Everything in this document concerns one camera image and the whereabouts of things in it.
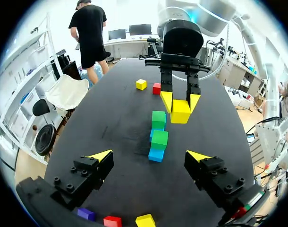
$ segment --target green block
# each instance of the green block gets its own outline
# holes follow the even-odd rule
[[[156,150],[165,150],[168,142],[168,132],[154,130],[152,136],[152,148]]]
[[[164,111],[152,112],[152,129],[164,129],[166,122],[166,113]]]

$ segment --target black table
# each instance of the black table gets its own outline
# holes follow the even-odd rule
[[[167,114],[169,141],[163,162],[149,161],[152,111],[166,111],[161,98],[152,94],[160,78],[158,67],[145,67],[138,59],[116,64],[66,124],[44,179],[52,184],[80,155],[112,149],[114,168],[83,204],[96,212],[98,223],[111,215],[121,217],[123,226],[135,227],[137,216],[151,213],[158,227],[215,227],[224,211],[197,189],[184,168],[185,151],[219,156],[251,186],[253,166],[243,125],[219,81],[203,80],[188,124],[171,124]],[[138,79],[147,80],[147,89],[136,89]],[[173,79],[173,89],[174,99],[186,99],[185,82]]]

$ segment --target white chair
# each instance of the white chair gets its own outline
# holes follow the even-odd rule
[[[63,74],[56,84],[45,92],[44,96],[56,107],[57,112],[63,114],[65,111],[75,109],[80,104],[88,88],[88,80],[75,80]]]

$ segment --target red block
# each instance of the red block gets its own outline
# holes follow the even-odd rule
[[[107,226],[107,227],[122,227],[122,219],[121,218],[107,216],[103,220],[104,220],[104,226]]]
[[[154,95],[160,95],[161,94],[161,84],[154,83],[153,88],[152,88],[152,93]]]

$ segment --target blue block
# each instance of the blue block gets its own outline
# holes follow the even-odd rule
[[[90,220],[90,221],[95,221],[95,213],[91,212],[90,210],[87,210],[85,208],[79,208],[78,209],[78,216],[83,217],[86,220]]]
[[[150,148],[148,159],[155,162],[162,162],[164,157],[164,150],[156,150]]]
[[[164,131],[164,129],[152,129],[151,132],[150,132],[150,136],[149,136],[149,142],[152,141],[152,137],[153,137],[153,132],[154,132],[154,130]]]

